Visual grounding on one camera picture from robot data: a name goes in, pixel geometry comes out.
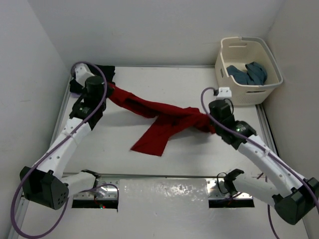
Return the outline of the black garment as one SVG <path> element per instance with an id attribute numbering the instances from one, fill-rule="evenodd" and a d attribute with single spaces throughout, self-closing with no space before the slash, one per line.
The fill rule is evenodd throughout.
<path id="1" fill-rule="evenodd" d="M 81 95 L 85 87 L 85 82 L 89 77 L 105 76 L 108 83 L 115 84 L 113 77 L 115 76 L 115 66 L 96 65 L 99 69 L 92 65 L 80 63 L 75 66 L 72 71 L 72 79 L 70 81 L 70 93 Z"/>

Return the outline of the red garment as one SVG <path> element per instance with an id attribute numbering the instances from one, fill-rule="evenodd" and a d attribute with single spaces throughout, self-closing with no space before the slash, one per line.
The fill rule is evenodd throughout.
<path id="1" fill-rule="evenodd" d="M 131 147 L 132 151 L 162 156 L 169 139 L 185 129 L 193 127 L 204 133 L 215 133 L 210 118 L 198 108 L 147 101 L 111 83 L 108 88 L 113 90 L 108 98 L 117 106 L 147 119 L 156 119 Z"/>

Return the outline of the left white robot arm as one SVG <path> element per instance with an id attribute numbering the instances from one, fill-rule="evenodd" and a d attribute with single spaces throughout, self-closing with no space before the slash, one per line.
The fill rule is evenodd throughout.
<path id="1" fill-rule="evenodd" d="M 20 172 L 24 197 L 60 209 L 69 197 L 93 189 L 98 174 L 90 170 L 65 177 L 64 169 L 76 148 L 103 117 L 106 99 L 112 93 L 102 69 L 88 62 L 74 64 L 71 86 L 80 90 L 66 124 L 43 157 Z"/>

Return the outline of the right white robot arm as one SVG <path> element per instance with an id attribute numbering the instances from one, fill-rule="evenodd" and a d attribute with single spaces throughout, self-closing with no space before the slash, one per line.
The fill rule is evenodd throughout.
<path id="1" fill-rule="evenodd" d="M 215 132 L 228 145 L 246 156 L 269 182 L 250 178 L 241 169 L 226 173 L 220 192 L 234 195 L 248 193 L 273 207 L 278 216 L 290 225 L 297 224 L 313 208 L 319 207 L 319 181 L 306 178 L 277 156 L 245 121 L 236 120 L 228 87 L 213 89 L 215 100 L 204 111 Z"/>

